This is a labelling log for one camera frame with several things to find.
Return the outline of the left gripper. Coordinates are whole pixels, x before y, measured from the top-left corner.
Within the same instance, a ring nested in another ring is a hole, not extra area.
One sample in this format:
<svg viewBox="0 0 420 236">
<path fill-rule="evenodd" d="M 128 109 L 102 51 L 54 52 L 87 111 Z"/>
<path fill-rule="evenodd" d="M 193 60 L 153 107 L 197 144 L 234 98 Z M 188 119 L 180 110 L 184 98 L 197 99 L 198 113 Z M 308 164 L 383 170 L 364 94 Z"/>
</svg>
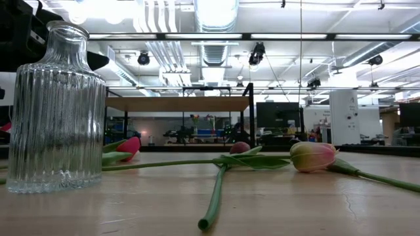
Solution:
<svg viewBox="0 0 420 236">
<path fill-rule="evenodd" d="M 47 24 L 62 17 L 43 8 L 40 0 L 31 7 L 24 0 L 0 0 L 0 71 L 16 71 L 40 60 L 47 48 Z M 108 65 L 107 56 L 87 52 L 92 71 Z"/>
</svg>

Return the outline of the ribbed clear glass vase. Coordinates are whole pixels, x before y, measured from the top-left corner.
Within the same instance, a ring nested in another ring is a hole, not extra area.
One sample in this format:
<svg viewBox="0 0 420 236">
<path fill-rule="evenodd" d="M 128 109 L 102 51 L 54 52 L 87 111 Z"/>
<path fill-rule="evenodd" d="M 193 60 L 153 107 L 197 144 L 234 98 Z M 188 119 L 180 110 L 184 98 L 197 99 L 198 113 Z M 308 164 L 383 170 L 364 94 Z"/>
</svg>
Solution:
<svg viewBox="0 0 420 236">
<path fill-rule="evenodd" d="M 45 55 L 16 72 L 6 187 L 47 193 L 101 179 L 106 83 L 87 62 L 88 32 L 47 24 Z"/>
</svg>

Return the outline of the red tulip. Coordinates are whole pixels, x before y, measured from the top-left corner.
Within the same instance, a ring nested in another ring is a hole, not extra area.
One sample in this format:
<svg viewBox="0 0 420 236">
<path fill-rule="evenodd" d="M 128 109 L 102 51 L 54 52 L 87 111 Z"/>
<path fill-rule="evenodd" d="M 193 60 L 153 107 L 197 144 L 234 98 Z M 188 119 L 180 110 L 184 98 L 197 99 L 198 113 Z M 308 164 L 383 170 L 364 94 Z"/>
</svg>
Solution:
<svg viewBox="0 0 420 236">
<path fill-rule="evenodd" d="M 136 136 L 107 144 L 102 148 L 102 166 L 110 166 L 116 162 L 128 162 L 139 150 L 140 140 Z"/>
</svg>

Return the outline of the dark maroon tulip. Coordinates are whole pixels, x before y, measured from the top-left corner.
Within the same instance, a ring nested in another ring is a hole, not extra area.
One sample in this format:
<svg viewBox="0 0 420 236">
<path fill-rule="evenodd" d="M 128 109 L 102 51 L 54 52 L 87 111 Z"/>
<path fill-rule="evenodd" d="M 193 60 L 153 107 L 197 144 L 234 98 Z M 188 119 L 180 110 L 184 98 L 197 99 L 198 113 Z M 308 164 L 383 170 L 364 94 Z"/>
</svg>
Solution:
<svg viewBox="0 0 420 236">
<path fill-rule="evenodd" d="M 289 155 L 265 155 L 260 153 L 261 149 L 261 146 L 257 146 L 241 153 L 221 155 L 217 159 L 220 163 L 214 163 L 219 168 L 219 172 L 216 176 L 207 212 L 198 221 L 198 228 L 201 231 L 209 230 L 217 219 L 221 204 L 222 182 L 228 170 L 235 167 L 246 167 L 253 170 L 275 170 L 286 167 L 291 163 Z"/>
</svg>

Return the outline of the black monitor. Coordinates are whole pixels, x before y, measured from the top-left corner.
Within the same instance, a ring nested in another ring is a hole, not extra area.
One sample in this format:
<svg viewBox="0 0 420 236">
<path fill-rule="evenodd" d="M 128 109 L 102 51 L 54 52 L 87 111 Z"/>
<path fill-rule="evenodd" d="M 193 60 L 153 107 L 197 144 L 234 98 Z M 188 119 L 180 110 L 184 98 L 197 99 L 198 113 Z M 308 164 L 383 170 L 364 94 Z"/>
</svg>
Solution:
<svg viewBox="0 0 420 236">
<path fill-rule="evenodd" d="M 258 128 L 300 127 L 297 102 L 257 102 Z"/>
<path fill-rule="evenodd" d="M 402 103 L 399 109 L 402 127 L 420 127 L 420 103 Z"/>
<path fill-rule="evenodd" d="M 13 106 L 0 106 L 0 127 L 3 127 L 12 120 Z"/>
</svg>

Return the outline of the overhead light bar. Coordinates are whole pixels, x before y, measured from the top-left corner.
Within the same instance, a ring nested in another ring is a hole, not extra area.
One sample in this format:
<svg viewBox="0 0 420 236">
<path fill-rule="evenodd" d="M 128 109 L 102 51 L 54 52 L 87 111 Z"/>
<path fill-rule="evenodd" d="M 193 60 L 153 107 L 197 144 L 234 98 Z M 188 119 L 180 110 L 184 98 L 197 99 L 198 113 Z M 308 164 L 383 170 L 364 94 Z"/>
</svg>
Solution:
<svg viewBox="0 0 420 236">
<path fill-rule="evenodd" d="M 92 33 L 91 41 L 366 41 L 414 42 L 420 33 Z"/>
</svg>

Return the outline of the distant robot workstation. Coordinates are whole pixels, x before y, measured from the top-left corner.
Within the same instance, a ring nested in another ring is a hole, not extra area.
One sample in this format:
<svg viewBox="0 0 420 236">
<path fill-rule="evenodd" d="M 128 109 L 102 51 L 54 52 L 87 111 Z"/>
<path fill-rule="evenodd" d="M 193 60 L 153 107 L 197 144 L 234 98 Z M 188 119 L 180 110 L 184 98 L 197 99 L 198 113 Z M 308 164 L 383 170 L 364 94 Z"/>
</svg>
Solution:
<svg viewBox="0 0 420 236">
<path fill-rule="evenodd" d="M 228 143 L 245 142 L 250 144 L 250 135 L 245 130 L 242 130 L 241 123 L 225 128 L 222 132 L 222 137 Z"/>
<path fill-rule="evenodd" d="M 163 134 L 166 138 L 166 144 L 188 144 L 193 138 L 194 128 L 181 126 L 180 130 L 168 130 Z"/>
</svg>

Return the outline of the thin vertical pole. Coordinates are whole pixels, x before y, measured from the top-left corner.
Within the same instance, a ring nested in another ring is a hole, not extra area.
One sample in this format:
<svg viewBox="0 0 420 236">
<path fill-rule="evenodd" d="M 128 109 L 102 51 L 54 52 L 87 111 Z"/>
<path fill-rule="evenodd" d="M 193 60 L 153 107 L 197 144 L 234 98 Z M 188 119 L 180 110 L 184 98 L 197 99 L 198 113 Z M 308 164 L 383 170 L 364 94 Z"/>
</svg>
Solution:
<svg viewBox="0 0 420 236">
<path fill-rule="evenodd" d="M 300 44 L 299 44 L 299 77 L 298 77 L 298 105 L 300 105 L 301 101 L 301 88 L 302 88 L 302 61 L 303 61 L 303 0 L 299 0 L 299 14 L 300 14 Z"/>
</svg>

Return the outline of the white pillar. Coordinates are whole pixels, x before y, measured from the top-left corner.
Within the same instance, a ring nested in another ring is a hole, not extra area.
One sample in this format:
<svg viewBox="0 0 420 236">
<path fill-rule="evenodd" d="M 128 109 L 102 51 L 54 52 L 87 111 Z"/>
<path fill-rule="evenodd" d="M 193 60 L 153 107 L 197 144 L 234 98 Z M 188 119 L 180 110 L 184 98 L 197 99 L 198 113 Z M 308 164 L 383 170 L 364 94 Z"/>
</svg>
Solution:
<svg viewBox="0 0 420 236">
<path fill-rule="evenodd" d="M 329 95 L 331 141 L 336 146 L 360 144 L 358 98 L 355 90 L 334 90 Z"/>
</svg>

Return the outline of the light wooden cabinet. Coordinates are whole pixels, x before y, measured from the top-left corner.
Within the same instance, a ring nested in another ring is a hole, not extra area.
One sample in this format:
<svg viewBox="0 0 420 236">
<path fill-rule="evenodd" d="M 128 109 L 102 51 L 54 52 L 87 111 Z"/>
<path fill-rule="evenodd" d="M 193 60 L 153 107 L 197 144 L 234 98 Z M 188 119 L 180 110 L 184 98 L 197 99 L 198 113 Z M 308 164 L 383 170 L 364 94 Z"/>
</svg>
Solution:
<svg viewBox="0 0 420 236">
<path fill-rule="evenodd" d="M 381 108 L 380 117 L 382 120 L 383 134 L 387 136 L 385 145 L 390 146 L 393 140 L 394 131 L 400 123 L 400 116 L 397 107 Z"/>
</svg>

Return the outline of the wooden shelf black frame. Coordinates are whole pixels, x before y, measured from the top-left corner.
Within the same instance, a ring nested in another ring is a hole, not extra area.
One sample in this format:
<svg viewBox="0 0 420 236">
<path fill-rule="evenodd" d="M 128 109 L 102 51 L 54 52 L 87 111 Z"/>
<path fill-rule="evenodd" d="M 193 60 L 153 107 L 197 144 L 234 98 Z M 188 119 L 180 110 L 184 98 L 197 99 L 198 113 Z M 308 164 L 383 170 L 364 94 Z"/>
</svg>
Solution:
<svg viewBox="0 0 420 236">
<path fill-rule="evenodd" d="M 228 96 L 134 96 L 124 97 L 116 90 L 179 90 L 183 87 L 107 87 L 106 107 L 114 108 L 124 113 L 124 120 L 128 120 L 130 112 L 238 112 L 240 114 L 241 129 L 244 128 L 244 111 L 249 109 L 250 120 L 250 146 L 255 141 L 255 112 L 254 112 L 254 85 L 248 83 L 246 87 L 231 87 L 232 95 Z"/>
</svg>

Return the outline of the distant black rig frame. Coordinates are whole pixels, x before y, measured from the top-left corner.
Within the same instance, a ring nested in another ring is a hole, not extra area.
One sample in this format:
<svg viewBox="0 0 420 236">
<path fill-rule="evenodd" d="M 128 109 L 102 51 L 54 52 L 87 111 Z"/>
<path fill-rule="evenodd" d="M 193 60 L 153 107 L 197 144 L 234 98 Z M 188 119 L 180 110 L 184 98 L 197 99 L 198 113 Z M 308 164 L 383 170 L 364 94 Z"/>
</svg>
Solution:
<svg viewBox="0 0 420 236">
<path fill-rule="evenodd" d="M 221 90 L 227 90 L 228 91 L 228 93 L 229 93 L 229 97 L 231 97 L 231 95 L 232 95 L 232 89 L 231 89 L 231 87 L 212 87 L 212 86 L 207 86 L 207 85 L 205 85 L 205 86 L 201 86 L 201 87 L 183 87 L 182 88 L 182 97 L 184 98 L 184 97 L 189 97 L 189 94 L 187 94 L 186 95 L 186 90 L 190 90 L 190 92 L 191 93 L 193 93 L 195 90 L 200 90 L 200 91 L 211 91 L 211 90 L 219 90 L 219 91 L 221 91 Z M 232 126 L 232 112 L 231 111 L 229 111 L 228 112 L 228 114 L 229 114 L 229 127 L 230 126 Z M 182 112 L 182 126 L 181 126 L 181 129 L 185 129 L 185 114 L 184 114 L 184 111 Z M 217 136 L 217 129 L 215 129 L 214 131 L 212 131 L 213 132 L 213 134 L 214 134 L 214 144 L 223 144 L 223 146 L 226 146 L 226 144 L 225 144 L 225 137 L 224 136 Z"/>
</svg>

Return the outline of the silver ventilation duct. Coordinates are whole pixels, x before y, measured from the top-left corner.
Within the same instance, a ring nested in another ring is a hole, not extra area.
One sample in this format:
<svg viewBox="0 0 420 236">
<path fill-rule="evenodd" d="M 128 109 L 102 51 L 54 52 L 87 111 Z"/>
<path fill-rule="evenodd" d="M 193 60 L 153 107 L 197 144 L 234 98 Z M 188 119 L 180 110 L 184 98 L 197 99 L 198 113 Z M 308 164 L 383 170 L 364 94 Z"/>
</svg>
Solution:
<svg viewBox="0 0 420 236">
<path fill-rule="evenodd" d="M 239 0 L 194 0 L 196 31 L 200 33 L 231 33 L 235 30 Z M 207 66 L 224 64 L 228 46 L 204 45 L 201 57 Z"/>
</svg>

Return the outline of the black table frame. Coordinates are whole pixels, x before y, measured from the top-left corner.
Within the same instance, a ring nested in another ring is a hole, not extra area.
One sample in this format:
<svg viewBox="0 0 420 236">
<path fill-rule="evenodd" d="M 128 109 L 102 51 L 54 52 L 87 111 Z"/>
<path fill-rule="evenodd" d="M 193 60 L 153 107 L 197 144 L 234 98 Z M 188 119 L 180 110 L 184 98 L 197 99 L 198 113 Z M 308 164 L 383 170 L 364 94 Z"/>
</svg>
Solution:
<svg viewBox="0 0 420 236">
<path fill-rule="evenodd" d="M 335 146 L 340 152 L 395 155 L 420 158 L 418 146 Z M 216 153 L 229 152 L 230 146 L 142 146 L 141 152 Z"/>
</svg>

